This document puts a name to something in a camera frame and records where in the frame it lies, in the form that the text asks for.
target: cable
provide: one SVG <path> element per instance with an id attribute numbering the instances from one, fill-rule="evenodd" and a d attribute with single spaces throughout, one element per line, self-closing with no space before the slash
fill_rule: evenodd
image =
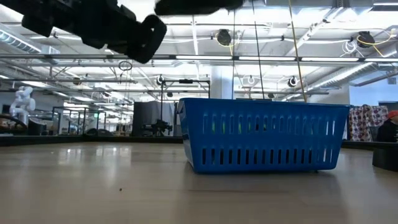
<path id="1" fill-rule="evenodd" d="M 384 43 L 389 42 L 389 41 L 391 40 L 391 38 L 393 37 L 393 34 L 390 34 L 390 36 L 389 36 L 389 38 L 388 38 L 387 40 L 382 41 L 382 42 L 379 42 L 379 43 L 375 43 L 375 44 L 367 43 L 367 42 L 365 42 L 365 41 L 362 41 L 362 40 L 359 39 L 360 37 L 361 37 L 361 35 L 359 35 L 359 36 L 356 37 L 356 40 L 357 40 L 359 43 L 375 46 L 375 45 L 384 44 Z"/>
<path id="2" fill-rule="evenodd" d="M 290 11 L 290 18 L 292 19 L 292 31 L 293 31 L 293 38 L 294 38 L 294 49 L 296 52 L 296 61 L 297 61 L 297 66 L 298 66 L 298 76 L 300 77 L 301 91 L 303 92 L 304 102 L 307 102 L 307 96 L 305 95 L 304 86 L 303 86 L 303 77 L 301 75 L 299 52 L 297 49 L 297 41 L 296 41 L 296 33 L 294 31 L 292 1 L 291 0 L 289 0 L 289 11 Z"/>
<path id="3" fill-rule="evenodd" d="M 236 18 L 236 11 L 234 10 L 234 37 L 233 37 L 233 39 L 234 39 L 234 41 L 233 41 L 233 44 L 232 44 L 232 47 L 230 47 L 229 48 L 229 51 L 231 52 L 231 56 L 232 56 L 232 100 L 234 99 L 234 79 L 235 79 L 235 18 Z"/>
<path id="4" fill-rule="evenodd" d="M 261 81 L 261 91 L 262 91 L 262 99 L 266 99 L 266 95 L 264 94 L 264 84 L 262 82 L 262 72 L 261 72 L 261 60 L 260 60 L 260 46 L 259 46 L 259 36 L 257 34 L 257 23 L 256 23 L 256 13 L 254 12 L 254 1 L 251 2 L 251 6 L 253 8 L 253 17 L 254 17 L 254 30 L 256 31 L 256 40 L 257 40 L 257 54 L 259 57 L 259 68 L 260 68 L 260 81 Z"/>
<path id="5" fill-rule="evenodd" d="M 233 45 L 228 45 L 228 46 L 222 45 L 222 44 L 218 41 L 217 37 L 218 37 L 218 33 L 216 34 L 216 41 L 217 41 L 217 43 L 218 43 L 220 46 L 222 46 L 222 47 L 234 47 L 236 44 L 239 44 L 239 37 L 238 37 L 238 41 L 235 43 L 235 33 L 234 33 L 234 41 L 233 41 L 234 44 L 233 44 Z"/>
<path id="6" fill-rule="evenodd" d="M 380 52 L 379 49 L 377 49 L 377 47 L 376 47 L 375 45 L 373 45 L 373 47 L 374 47 L 374 49 L 375 49 L 382 57 L 386 57 L 386 56 L 384 56 L 384 55 Z"/>

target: patterned fabric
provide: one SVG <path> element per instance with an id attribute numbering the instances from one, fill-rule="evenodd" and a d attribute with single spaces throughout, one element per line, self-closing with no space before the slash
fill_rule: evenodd
<path id="1" fill-rule="evenodd" d="M 387 119 L 386 106 L 354 106 L 349 110 L 349 133 L 351 141 L 371 142 L 370 127 L 378 127 Z"/>

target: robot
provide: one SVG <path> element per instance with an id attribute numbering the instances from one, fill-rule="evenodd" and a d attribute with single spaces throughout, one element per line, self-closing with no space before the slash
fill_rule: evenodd
<path id="1" fill-rule="evenodd" d="M 10 106 L 10 115 L 26 125 L 29 122 L 29 112 L 36 109 L 36 101 L 30 97 L 32 92 L 32 87 L 19 87 L 19 90 L 15 93 L 16 99 Z"/>

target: ceiling light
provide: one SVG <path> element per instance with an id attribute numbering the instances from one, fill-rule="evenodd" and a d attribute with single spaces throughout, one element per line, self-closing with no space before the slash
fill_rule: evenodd
<path id="1" fill-rule="evenodd" d="M 25 84 L 28 84 L 31 86 L 41 87 L 41 88 L 49 87 L 47 84 L 44 84 L 42 82 L 23 81 L 22 83 L 25 83 Z"/>
<path id="2" fill-rule="evenodd" d="M 232 56 L 199 56 L 199 55 L 178 55 L 176 59 L 185 60 L 231 60 Z"/>
<path id="3" fill-rule="evenodd" d="M 105 106 L 105 105 L 116 105 L 115 103 L 94 103 L 95 105 L 101 105 L 101 106 Z"/>
<path id="4" fill-rule="evenodd" d="M 365 62 L 398 62 L 398 58 L 367 58 Z"/>
<path id="5" fill-rule="evenodd" d="M 304 57 L 302 62 L 357 62 L 359 58 Z"/>
<path id="6" fill-rule="evenodd" d="M 85 102 L 90 102 L 90 101 L 94 101 L 91 98 L 87 98 L 87 97 L 82 97 L 82 96 L 74 96 L 74 99 L 76 100 L 80 100 L 80 101 L 85 101 Z"/>
<path id="7" fill-rule="evenodd" d="M 74 103 L 67 103 L 67 102 L 64 102 L 63 106 L 64 107 L 70 107 L 70 108 L 72 108 L 72 107 L 75 107 L 75 108 L 88 108 L 89 107 L 88 105 L 76 105 Z"/>
<path id="8" fill-rule="evenodd" d="M 54 91 L 53 93 L 60 95 L 60 96 L 64 96 L 64 97 L 69 97 L 68 95 L 64 94 L 64 93 L 59 93 L 57 91 Z"/>
<path id="9" fill-rule="evenodd" d="M 259 60 L 259 57 L 240 56 L 239 60 Z M 295 57 L 260 57 L 260 60 L 265 60 L 265 61 L 294 61 Z"/>
<path id="10" fill-rule="evenodd" d="M 373 6 L 398 6 L 397 2 L 380 2 L 374 3 Z"/>

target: basket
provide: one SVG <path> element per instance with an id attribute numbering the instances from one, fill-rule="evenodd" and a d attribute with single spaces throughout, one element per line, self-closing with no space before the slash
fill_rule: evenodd
<path id="1" fill-rule="evenodd" d="M 349 106 L 184 98 L 185 154 L 195 172 L 334 169 Z"/>

